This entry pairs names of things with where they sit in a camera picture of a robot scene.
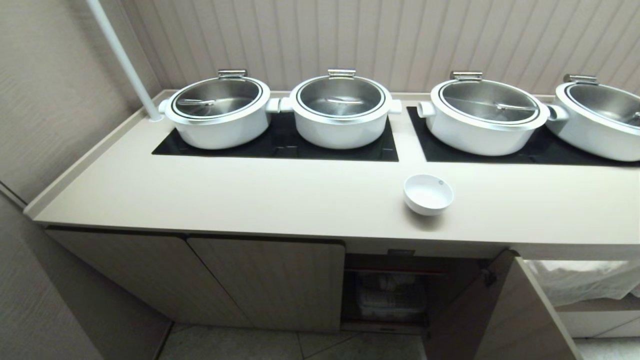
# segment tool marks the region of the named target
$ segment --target stainless steel lid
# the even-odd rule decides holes
[[[385,101],[384,93],[355,70],[329,70],[329,76],[315,79],[298,92],[298,102],[318,115],[346,119],[375,111]]]
[[[566,88],[567,96],[584,109],[625,126],[640,127],[640,97],[609,86],[598,85],[595,78],[565,77],[575,85]]]
[[[218,77],[185,88],[173,101],[174,112],[191,119],[213,119],[251,106],[262,87],[245,70],[220,70]]]
[[[533,121],[540,109],[531,95],[496,81],[482,79],[481,72],[452,72],[452,81],[440,89],[440,97],[463,115],[494,124],[516,125]]]

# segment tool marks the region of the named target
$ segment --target cabinet door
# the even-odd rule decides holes
[[[254,326],[337,332],[344,246],[189,238]]]
[[[251,326],[180,238],[58,229],[47,234],[176,322]]]
[[[582,359],[522,258],[505,251],[488,269],[494,281],[481,275],[435,318],[428,359]]]

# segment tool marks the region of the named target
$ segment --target ribbed wall panel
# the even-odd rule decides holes
[[[290,90],[354,67],[399,92],[428,92],[451,70],[536,94],[567,72],[640,92],[638,0],[122,2],[165,88],[231,67]]]

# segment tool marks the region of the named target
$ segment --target wall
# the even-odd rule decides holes
[[[102,1],[153,95],[154,71],[118,1]],[[141,105],[85,0],[5,0],[0,181],[25,202]]]
[[[535,94],[567,72],[640,94],[638,0],[132,0],[124,3],[164,88],[247,68],[274,90],[354,67],[393,91],[450,70]]]
[[[0,359],[152,359],[170,322],[0,195]]]

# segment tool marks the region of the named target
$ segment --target tiled floor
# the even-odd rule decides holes
[[[584,360],[638,360],[640,338],[576,340]],[[175,325],[160,360],[425,360],[420,337]]]

